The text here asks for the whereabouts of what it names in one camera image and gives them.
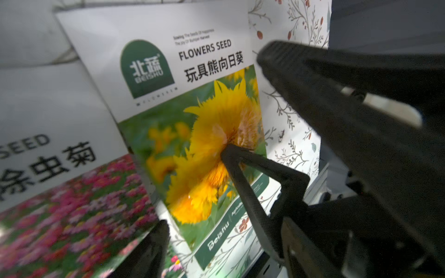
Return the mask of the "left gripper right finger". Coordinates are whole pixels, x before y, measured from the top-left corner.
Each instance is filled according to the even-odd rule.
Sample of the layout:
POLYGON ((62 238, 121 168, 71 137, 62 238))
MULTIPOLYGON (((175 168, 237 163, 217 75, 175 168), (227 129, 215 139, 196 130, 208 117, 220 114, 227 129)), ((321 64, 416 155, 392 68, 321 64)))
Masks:
POLYGON ((436 262, 445 261, 445 57, 369 54, 272 41, 257 55, 269 83, 436 262), (414 127, 342 94, 414 107, 414 127))

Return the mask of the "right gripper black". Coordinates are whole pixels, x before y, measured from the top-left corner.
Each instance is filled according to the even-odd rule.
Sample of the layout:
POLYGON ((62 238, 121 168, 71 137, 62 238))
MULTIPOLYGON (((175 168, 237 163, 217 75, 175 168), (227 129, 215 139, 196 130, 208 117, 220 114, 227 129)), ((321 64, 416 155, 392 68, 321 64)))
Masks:
POLYGON ((221 153, 264 251, 291 278, 442 278, 445 207, 413 202, 395 215, 372 196, 306 204, 310 177, 228 145, 221 153), (260 204, 241 164, 281 185, 270 214, 260 204))

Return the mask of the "pink flowers white seed packet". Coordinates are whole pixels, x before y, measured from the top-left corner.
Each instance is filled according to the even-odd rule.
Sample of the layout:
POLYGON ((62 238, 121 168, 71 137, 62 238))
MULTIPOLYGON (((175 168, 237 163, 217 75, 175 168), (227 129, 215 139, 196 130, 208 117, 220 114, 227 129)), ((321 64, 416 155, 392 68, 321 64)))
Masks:
POLYGON ((157 219, 81 63, 1 71, 3 278, 105 278, 157 219))

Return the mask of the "yellow marigold seed packet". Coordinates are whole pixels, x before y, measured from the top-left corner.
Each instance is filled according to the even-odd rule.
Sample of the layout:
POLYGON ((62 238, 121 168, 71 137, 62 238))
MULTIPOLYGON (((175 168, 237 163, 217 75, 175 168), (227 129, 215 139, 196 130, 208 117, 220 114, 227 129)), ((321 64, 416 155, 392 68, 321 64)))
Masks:
POLYGON ((221 153, 266 154, 245 2, 73 9, 57 19, 165 204, 189 276, 240 276, 254 232, 221 153))

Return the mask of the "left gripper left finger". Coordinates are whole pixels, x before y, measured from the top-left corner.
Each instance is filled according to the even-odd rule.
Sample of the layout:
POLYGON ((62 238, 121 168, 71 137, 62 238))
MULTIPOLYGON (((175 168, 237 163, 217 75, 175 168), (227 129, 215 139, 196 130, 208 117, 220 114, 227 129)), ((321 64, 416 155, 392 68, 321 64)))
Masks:
POLYGON ((160 278, 169 237, 168 223, 161 220, 108 278, 160 278))

